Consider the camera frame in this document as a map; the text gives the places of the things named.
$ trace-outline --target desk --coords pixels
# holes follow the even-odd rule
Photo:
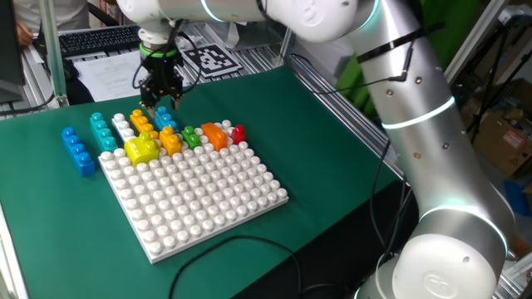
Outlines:
[[[289,68],[201,85],[175,114],[180,126],[225,118],[246,126],[290,201],[150,265],[103,173],[80,178],[59,139],[73,126],[95,158],[91,113],[109,120],[137,105],[138,98],[113,100],[0,122],[3,138],[14,143],[0,148],[0,165],[9,169],[0,172],[0,199],[32,298],[164,298],[180,265],[229,235],[298,250],[369,198],[377,157]],[[378,188],[395,177],[384,169]],[[180,295],[229,298],[285,258],[260,243],[228,244],[183,276]]]

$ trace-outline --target black cable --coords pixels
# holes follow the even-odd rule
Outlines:
[[[402,203],[403,201],[405,200],[405,191],[406,191],[406,174],[403,174],[402,175],[402,189],[401,189],[401,199],[399,201],[399,208],[397,209],[397,213],[400,212],[400,209],[401,209],[401,206],[402,206]],[[390,228],[392,227],[393,225],[393,221],[390,222],[390,226],[387,230],[387,235],[385,236],[385,240],[388,241],[388,234],[389,234],[389,230]],[[395,225],[395,228],[394,228],[394,231],[393,231],[393,234],[392,234],[392,238],[389,239],[388,241],[388,246],[390,245],[390,243],[392,243],[392,239],[393,239],[393,235],[397,232],[397,227],[399,226],[399,217],[397,217],[396,219],[396,225]]]
[[[381,167],[382,167],[382,164],[384,163],[384,159],[386,158],[388,149],[390,149],[390,140],[386,142],[386,146],[382,150],[381,158],[379,160],[379,165],[377,166],[377,171],[375,172],[375,179],[373,179],[372,196],[369,198],[369,214],[372,218],[373,228],[375,228],[375,233],[377,233],[379,242],[381,243],[382,248],[384,249],[386,249],[386,244],[384,243],[384,239],[382,238],[381,231],[379,231],[379,227],[377,226],[377,221],[375,220],[375,213],[373,212],[373,198],[375,197],[375,189],[377,188],[377,181],[379,180],[379,173],[381,172]]]
[[[377,80],[377,81],[373,81],[373,82],[370,82],[370,83],[362,84],[360,86],[352,86],[352,87],[342,88],[340,90],[335,90],[335,91],[324,91],[324,92],[311,91],[311,92],[314,95],[330,95],[330,94],[337,93],[337,92],[342,92],[342,91],[356,90],[356,89],[359,89],[359,88],[371,86],[373,84],[381,83],[381,82],[384,82],[384,81],[395,81],[395,82],[404,82],[404,81],[406,81],[406,79],[408,77],[408,71],[410,70],[410,64],[411,64],[411,60],[412,60],[412,55],[414,53],[414,42],[416,42],[416,39],[418,37],[419,37],[419,32],[414,36],[414,39],[412,39],[412,42],[410,43],[410,46],[408,47],[408,50],[406,51],[405,62],[403,63],[402,72],[401,72],[401,74],[399,76],[390,76],[388,78],[384,78],[384,79],[381,79],[381,80]]]
[[[392,224],[395,221],[395,225],[393,226],[394,229],[392,231],[392,236],[390,237],[390,241],[388,242],[387,250],[385,251],[385,254],[389,254],[390,251],[392,250],[393,243],[396,240],[397,232],[399,231],[399,227],[401,226],[402,216],[404,215],[404,213],[406,211],[406,204],[410,202],[411,194],[412,194],[412,189],[410,189],[410,191],[408,191],[408,194],[406,196],[405,196],[404,193],[401,196],[401,206],[397,210],[397,213],[394,216],[394,218],[393,218],[393,220],[392,220],[392,222],[390,224],[390,227],[388,228],[388,230],[390,230],[392,228]]]
[[[152,53],[150,53],[150,55],[148,55],[148,58],[150,58],[152,55],[156,54],[157,51],[153,51]],[[139,67],[136,68],[136,71],[135,71],[135,74],[133,75],[133,81],[131,82],[131,86],[133,87],[133,89],[140,89],[142,87],[142,84],[139,84],[138,86],[135,85],[135,80],[136,80],[136,77],[139,75],[139,71],[140,69],[143,67],[142,65],[142,62],[140,63]],[[146,81],[148,81],[150,79],[151,75],[148,75],[148,77],[146,78]]]
[[[180,32],[179,35],[181,37],[183,37],[185,40],[189,41],[190,44],[192,44],[192,47],[194,47],[194,51],[195,51],[195,54],[196,56],[200,56],[200,54],[198,53],[198,47],[196,46],[196,44],[192,41],[192,39],[184,32]],[[198,83],[200,82],[200,78],[201,78],[201,66],[197,66],[198,67],[198,76],[196,77],[196,81],[190,86],[190,88],[186,91],[183,91],[183,94],[186,94],[186,93],[189,93],[191,92],[197,85]]]
[[[42,107],[50,104],[53,101],[54,98],[55,98],[55,94],[52,93],[50,98],[47,101],[45,101],[44,103],[40,104],[40,105],[36,105],[35,107],[30,107],[30,108],[18,109],[18,110],[1,111],[0,112],[0,116],[19,115],[19,114],[30,113],[30,112],[33,112],[33,111],[40,110]]]
[[[299,55],[299,54],[296,54],[296,53],[290,53],[290,56],[299,57],[299,58],[303,59],[305,62],[307,62],[310,66],[313,66],[312,62],[310,62],[310,60],[307,59],[307,57],[305,57],[305,56],[302,56],[302,55]]]
[[[399,206],[399,209],[397,210],[397,213],[393,216],[393,218],[392,218],[392,220],[390,222],[390,226],[388,227],[388,230],[387,230],[387,233],[386,233],[386,240],[390,239],[390,242],[393,239],[392,228],[395,228],[395,227],[392,226],[392,223],[397,222],[396,225],[401,225],[401,221],[402,221],[401,217],[404,216],[405,211],[406,211],[405,208],[408,205],[408,203],[410,203],[410,200],[412,199],[411,194],[412,194],[412,189],[410,189],[408,191],[408,194],[406,195],[405,198],[401,198],[401,205]]]
[[[514,80],[514,77],[517,75],[517,73],[525,66],[525,64],[530,60],[532,57],[532,50],[530,50],[528,53],[524,54],[521,57],[520,64],[512,71],[510,76],[506,78],[506,81],[500,86],[499,90],[495,93],[495,95],[491,98],[488,108],[492,108],[497,101],[499,100],[500,95],[505,92],[506,87]]]
[[[373,82],[370,82],[370,83],[367,83],[367,84],[362,84],[360,86],[352,86],[352,87],[342,88],[342,89],[335,90],[335,91],[324,91],[324,92],[310,91],[310,92],[312,92],[314,95],[330,95],[330,94],[337,93],[337,92],[351,91],[351,90],[355,90],[355,89],[358,89],[358,88],[363,88],[363,87],[366,87],[366,86],[377,84],[377,83],[380,83],[380,82],[389,81],[388,79],[389,78],[381,79],[381,80],[373,81]]]
[[[301,291],[301,294],[305,295],[305,294],[307,294],[309,292],[314,292],[314,291],[322,289],[322,288],[337,288],[337,289],[342,289],[345,292],[353,292],[353,289],[350,286],[344,286],[344,285],[337,284],[337,283],[319,283],[319,284],[316,284],[316,285],[313,285],[313,286],[310,286],[310,287],[305,287]]]
[[[412,196],[411,196],[411,195],[412,195],[412,189],[410,189],[410,190],[408,191],[408,194],[406,195],[406,198],[405,198],[404,201],[401,199],[402,204],[401,204],[399,210],[397,211],[396,215],[394,216],[394,218],[391,220],[390,223],[394,223],[394,222],[396,222],[396,219],[400,217],[400,219],[399,219],[399,226],[398,226],[398,227],[401,226],[402,216],[404,216],[405,208],[408,206],[408,204],[410,203],[410,200],[412,199]],[[392,229],[392,226],[391,226],[391,225],[390,225],[390,227],[388,227],[388,232],[390,232],[390,229]],[[395,240],[395,236],[392,235],[391,243],[393,243],[394,240]],[[353,289],[357,290],[359,287],[363,286],[364,283],[367,281],[367,279],[369,279],[369,277],[371,277],[374,273],[375,273],[375,270],[374,270],[374,269],[370,270],[370,271],[367,273],[367,275],[366,275],[363,279],[361,279],[357,284],[354,285],[354,288],[353,288]]]
[[[301,267],[299,266],[299,261],[298,261],[298,259],[296,258],[295,254],[293,252],[291,252],[289,249],[277,244],[276,242],[269,241],[269,240],[264,239],[264,238],[253,237],[253,236],[233,236],[233,237],[230,237],[230,238],[226,238],[224,241],[214,245],[211,248],[208,248],[207,250],[203,251],[202,253],[200,253],[196,257],[191,258],[188,262],[185,263],[185,265],[181,266],[180,270],[175,274],[174,280],[172,281],[172,285],[170,286],[170,292],[168,293],[168,299],[172,299],[172,297],[174,295],[174,290],[175,290],[175,286],[176,286],[177,280],[179,279],[181,273],[183,273],[183,271],[188,266],[190,266],[193,262],[195,262],[195,261],[199,260],[200,258],[202,258],[203,256],[205,256],[209,252],[212,252],[216,248],[219,248],[222,245],[224,245],[226,243],[229,243],[231,241],[237,240],[237,239],[248,239],[248,240],[254,240],[254,241],[259,241],[259,242],[262,242],[262,243],[266,243],[268,245],[275,246],[276,248],[279,248],[279,249],[285,251],[288,255],[290,255],[290,257],[293,259],[293,261],[296,264],[296,268],[297,268],[296,270],[298,272],[298,294],[299,294],[299,296],[301,296],[302,289],[303,289],[303,284],[302,284],[302,281],[301,281]]]
[[[392,253],[393,243],[395,241],[395,238],[396,238],[396,235],[397,235],[397,231],[399,230],[399,225],[400,225],[400,223],[402,221],[402,214],[405,211],[404,207],[406,207],[406,203],[409,202],[409,198],[411,197],[411,191],[412,191],[411,189],[410,189],[410,191],[408,191],[408,195],[406,196],[406,199],[404,198],[405,194],[402,195],[401,201],[403,202],[403,205],[401,206],[401,208],[399,209],[399,211],[396,214],[396,216],[397,216],[397,224],[396,224],[395,228],[393,229],[392,238],[390,239],[390,242],[388,243],[386,251],[383,254],[383,258],[380,259],[379,262],[377,263],[377,271],[382,266],[382,264],[384,262],[386,262],[389,257],[391,257],[390,253]]]
[[[168,38],[168,42],[166,43],[165,50],[163,51],[163,59],[160,63],[160,66],[158,66],[158,69],[155,71],[160,71],[160,74],[163,79],[163,85],[165,86],[168,93],[174,98],[177,99],[178,95],[172,91],[170,86],[168,85],[168,82],[166,81],[166,75],[165,75],[165,62],[166,62],[166,54],[170,50],[170,47],[173,43],[175,43],[175,38],[177,37],[177,32],[179,28],[181,27],[181,23],[183,20],[179,20],[177,24],[175,24],[174,27],[172,27],[172,30],[170,31],[170,37]]]
[[[505,30],[502,33],[499,49],[497,50],[497,56],[495,57],[495,60],[493,62],[493,66],[492,66],[491,73],[490,73],[490,79],[488,80],[488,85],[486,86],[486,89],[485,89],[484,100],[482,101],[482,105],[480,105],[480,113],[474,117],[473,123],[470,125],[469,128],[467,128],[467,132],[471,132],[471,130],[473,130],[473,136],[471,137],[472,144],[475,143],[475,138],[477,134],[479,133],[480,121],[482,119],[482,116],[488,110],[488,106],[489,106],[488,102],[490,99],[491,89],[493,88],[495,74],[497,73],[497,70],[499,68],[499,61],[505,49],[506,38],[508,37],[508,34],[509,34],[508,30]]]

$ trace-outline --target green block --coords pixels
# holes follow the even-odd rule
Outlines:
[[[196,133],[194,133],[193,127],[185,127],[181,134],[183,134],[183,140],[185,140],[185,142],[189,144],[189,148],[191,150],[193,150],[196,146],[201,146],[200,137]]]

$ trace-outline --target paper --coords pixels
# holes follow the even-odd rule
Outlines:
[[[38,64],[42,64],[44,63],[44,60],[41,58],[41,55],[39,55],[39,52],[37,51],[37,49],[33,46],[33,44],[29,44],[27,46],[27,48],[29,49],[30,53],[32,54],[32,57],[33,57],[33,60],[38,63]]]
[[[70,57],[67,58],[67,60],[76,61],[76,60],[80,60],[80,59],[83,59],[83,58],[91,58],[91,57],[97,57],[97,56],[107,57],[107,54],[105,52],[101,51],[101,52],[97,52],[97,53],[89,53],[89,54],[78,55],[78,56],[70,56]]]
[[[134,89],[132,82],[139,65],[140,56],[137,51],[74,63],[80,73],[79,80],[86,86],[96,102],[138,96],[140,90]],[[142,67],[136,76],[135,84],[147,75],[147,70]],[[189,81],[185,78],[184,86],[188,84]]]

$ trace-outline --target orange block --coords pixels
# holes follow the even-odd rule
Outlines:
[[[148,119],[142,114],[141,110],[134,110],[130,116],[131,123],[136,127],[139,133],[150,133],[152,140],[159,139],[159,133],[155,131],[155,128],[148,121]]]
[[[180,138],[174,134],[174,129],[171,127],[165,127],[160,132],[160,142],[170,157],[181,152]]]
[[[220,151],[227,147],[227,135],[213,123],[201,126],[203,134],[209,138],[209,142],[214,145],[214,149]]]

